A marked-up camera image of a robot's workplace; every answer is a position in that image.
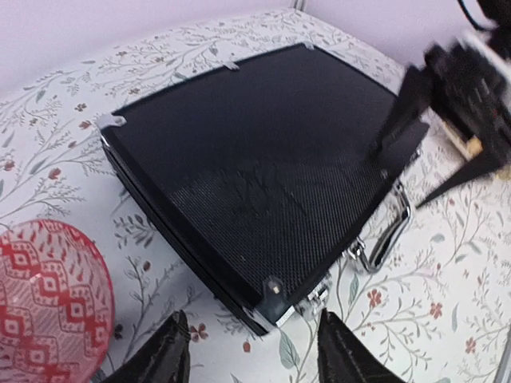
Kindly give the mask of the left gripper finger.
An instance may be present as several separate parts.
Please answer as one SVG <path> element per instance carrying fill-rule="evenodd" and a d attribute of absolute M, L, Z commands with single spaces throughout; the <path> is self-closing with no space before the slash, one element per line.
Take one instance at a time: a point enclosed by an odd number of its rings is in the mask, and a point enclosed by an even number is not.
<path fill-rule="evenodd" d="M 128 362 L 101 382 L 189 382 L 190 341 L 187 316 L 175 311 Z"/>
<path fill-rule="evenodd" d="M 328 309 L 319 320 L 318 371 L 322 383 L 403 383 Z"/>

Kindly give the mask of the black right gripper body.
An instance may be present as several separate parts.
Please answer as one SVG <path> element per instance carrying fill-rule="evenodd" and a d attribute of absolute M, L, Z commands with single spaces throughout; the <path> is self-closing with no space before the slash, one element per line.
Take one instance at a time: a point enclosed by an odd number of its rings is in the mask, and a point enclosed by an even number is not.
<path fill-rule="evenodd" d="M 425 64 L 434 75 L 432 108 L 456 128 L 483 140 L 489 129 L 510 135 L 510 32 L 464 32 L 448 48 L 432 45 Z"/>

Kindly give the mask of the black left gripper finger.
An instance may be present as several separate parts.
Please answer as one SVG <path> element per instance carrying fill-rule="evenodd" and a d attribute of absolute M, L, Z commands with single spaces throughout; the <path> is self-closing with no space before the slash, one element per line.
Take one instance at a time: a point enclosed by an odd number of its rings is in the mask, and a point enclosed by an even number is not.
<path fill-rule="evenodd" d="M 434 189 L 416 208 L 420 209 L 449 190 L 482 176 L 487 176 L 503 168 L 505 165 L 507 165 L 507 153 L 497 154 L 495 151 L 484 149 L 472 160 L 460 167 L 449 179 Z"/>
<path fill-rule="evenodd" d="M 431 106 L 433 90 L 434 76 L 430 69 L 419 69 L 414 65 L 407 68 L 398 95 L 371 148 L 372 162 L 394 144 L 411 124 L 420 119 Z"/>

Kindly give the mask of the black poker case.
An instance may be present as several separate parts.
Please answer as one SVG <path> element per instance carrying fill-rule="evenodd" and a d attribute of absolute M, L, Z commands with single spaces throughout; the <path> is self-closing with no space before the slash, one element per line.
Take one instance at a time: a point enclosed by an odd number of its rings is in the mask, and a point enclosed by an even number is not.
<path fill-rule="evenodd" d="M 398 216 L 394 184 L 428 126 L 372 162 L 395 97 L 317 46 L 274 50 L 170 86 L 97 127 L 118 178 L 213 294 L 254 333 L 327 300 L 357 237 Z"/>

